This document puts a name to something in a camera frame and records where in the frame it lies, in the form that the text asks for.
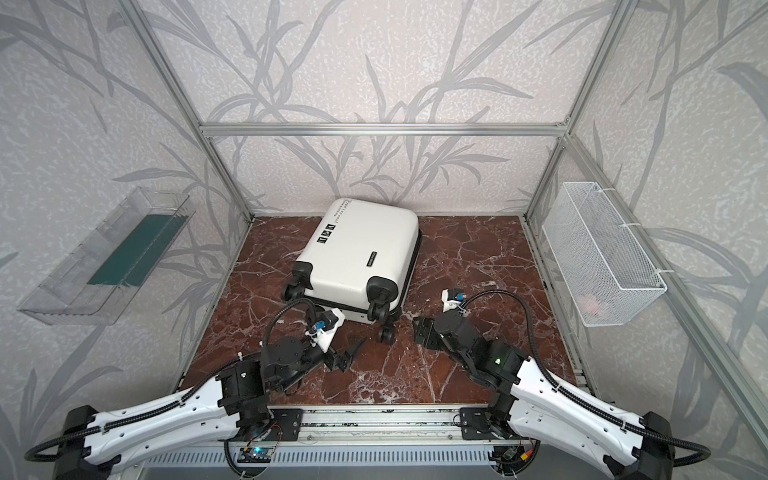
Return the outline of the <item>white hard-shell suitcase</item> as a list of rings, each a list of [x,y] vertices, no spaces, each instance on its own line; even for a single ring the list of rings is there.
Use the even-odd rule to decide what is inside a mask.
[[[335,200],[294,261],[283,299],[309,298],[346,318],[378,324],[393,344],[422,240],[411,210],[365,200]]]

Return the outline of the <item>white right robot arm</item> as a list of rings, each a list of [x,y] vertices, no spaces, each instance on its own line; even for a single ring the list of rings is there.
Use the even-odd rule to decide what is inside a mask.
[[[416,344],[447,354],[493,390],[484,431],[554,446],[613,479],[669,479],[674,469],[710,458],[707,446],[674,437],[664,417],[622,410],[555,376],[537,348],[486,339],[467,314],[478,298],[448,289],[442,313],[414,318],[413,328]]]

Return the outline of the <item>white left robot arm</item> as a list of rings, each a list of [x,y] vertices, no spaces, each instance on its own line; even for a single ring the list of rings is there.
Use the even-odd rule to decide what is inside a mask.
[[[240,355],[185,390],[122,410],[71,410],[61,434],[30,447],[28,462],[51,463],[56,479],[106,479],[155,454],[203,441],[256,440],[279,425],[270,396],[286,393],[319,366],[346,371],[364,338],[332,346],[346,323],[338,308],[288,302],[267,323],[259,350]]]

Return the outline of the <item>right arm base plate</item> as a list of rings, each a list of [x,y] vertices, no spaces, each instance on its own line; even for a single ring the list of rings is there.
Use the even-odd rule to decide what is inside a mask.
[[[464,407],[459,409],[457,423],[461,429],[461,436],[466,441],[497,440],[486,418],[485,408]]]

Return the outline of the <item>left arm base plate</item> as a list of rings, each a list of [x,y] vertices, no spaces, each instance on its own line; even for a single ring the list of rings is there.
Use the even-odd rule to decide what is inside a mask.
[[[295,442],[302,426],[304,410],[278,408],[271,411],[273,417],[268,427],[257,438],[260,442]]]

